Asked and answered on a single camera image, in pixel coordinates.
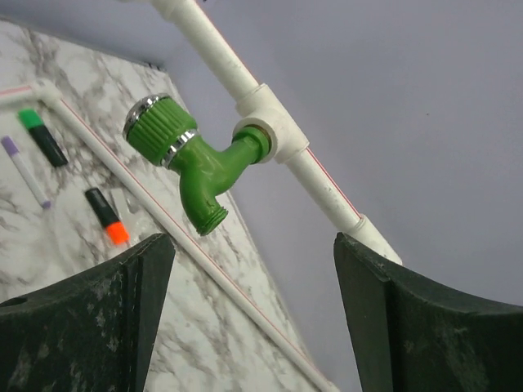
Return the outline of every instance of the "marker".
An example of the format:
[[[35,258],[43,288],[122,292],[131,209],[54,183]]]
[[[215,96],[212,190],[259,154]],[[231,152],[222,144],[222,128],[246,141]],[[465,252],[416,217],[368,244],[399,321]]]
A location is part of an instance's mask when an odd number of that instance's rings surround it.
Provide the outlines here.
[[[91,188],[85,192],[85,197],[95,212],[105,232],[113,240],[115,245],[125,243],[129,240],[129,234],[125,230],[116,212],[107,203],[103,193],[98,188]]]
[[[32,109],[24,109],[18,112],[18,118],[54,168],[69,163],[38,113]]]
[[[51,207],[51,202],[47,198],[46,194],[43,193],[42,188],[40,188],[40,185],[38,185],[38,182],[27,168],[27,165],[25,164],[24,159],[20,155],[20,151],[18,150],[18,147],[16,147],[16,144],[13,141],[13,139],[9,136],[3,137],[2,145],[7,152],[7,155],[9,155],[11,161],[13,161],[16,168],[18,169],[18,172],[24,179],[25,184],[27,184],[29,189],[31,189],[31,192],[33,192],[33,195],[38,201],[38,204],[40,204],[40,206],[42,206],[42,208],[44,209]]]

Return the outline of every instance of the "purple marker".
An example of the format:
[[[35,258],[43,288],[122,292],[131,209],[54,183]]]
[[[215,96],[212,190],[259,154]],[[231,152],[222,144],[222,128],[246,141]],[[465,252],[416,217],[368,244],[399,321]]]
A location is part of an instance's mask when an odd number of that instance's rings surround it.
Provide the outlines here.
[[[24,179],[25,184],[27,184],[29,189],[31,189],[31,192],[33,192],[33,195],[37,199],[38,203],[42,206],[42,208],[49,208],[51,206],[51,202],[47,198],[46,194],[43,193],[42,188],[40,188],[40,185],[38,185],[38,182],[27,168],[27,165],[25,164],[24,159],[21,157],[20,151],[16,147],[13,139],[9,136],[3,137],[2,145],[18,169],[18,172]]]

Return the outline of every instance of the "pipe joint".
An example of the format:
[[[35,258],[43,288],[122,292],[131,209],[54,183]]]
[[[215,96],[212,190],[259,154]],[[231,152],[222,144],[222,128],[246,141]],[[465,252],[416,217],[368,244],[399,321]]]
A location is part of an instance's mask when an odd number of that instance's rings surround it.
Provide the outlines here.
[[[345,234],[363,243],[380,256],[394,261],[396,264],[403,265],[398,254],[392,249],[389,242],[382,236],[378,229],[376,229],[376,226],[374,226],[373,222],[371,222],[367,216],[362,215],[356,226],[348,230]]]
[[[305,134],[266,84],[239,100],[236,110],[243,118],[236,124],[234,134],[244,127],[255,126],[270,137],[270,152],[260,163],[272,158],[277,163],[286,163],[309,146]]]

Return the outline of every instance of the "hole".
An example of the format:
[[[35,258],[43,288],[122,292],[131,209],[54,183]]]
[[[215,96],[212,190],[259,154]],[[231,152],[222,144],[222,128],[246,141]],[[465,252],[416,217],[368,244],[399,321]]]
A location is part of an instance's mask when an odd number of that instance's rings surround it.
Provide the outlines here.
[[[22,305],[25,302],[27,302],[27,298],[18,296],[17,298],[11,298],[10,300],[3,302],[2,304],[0,304],[0,308],[7,308],[8,306]]]

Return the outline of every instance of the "green knob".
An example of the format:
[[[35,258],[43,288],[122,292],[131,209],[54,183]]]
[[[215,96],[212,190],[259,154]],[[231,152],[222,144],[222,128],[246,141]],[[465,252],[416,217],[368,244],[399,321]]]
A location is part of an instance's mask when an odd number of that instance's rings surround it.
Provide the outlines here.
[[[153,165],[162,166],[171,146],[197,127],[196,120],[169,95],[153,95],[129,111],[123,137]]]

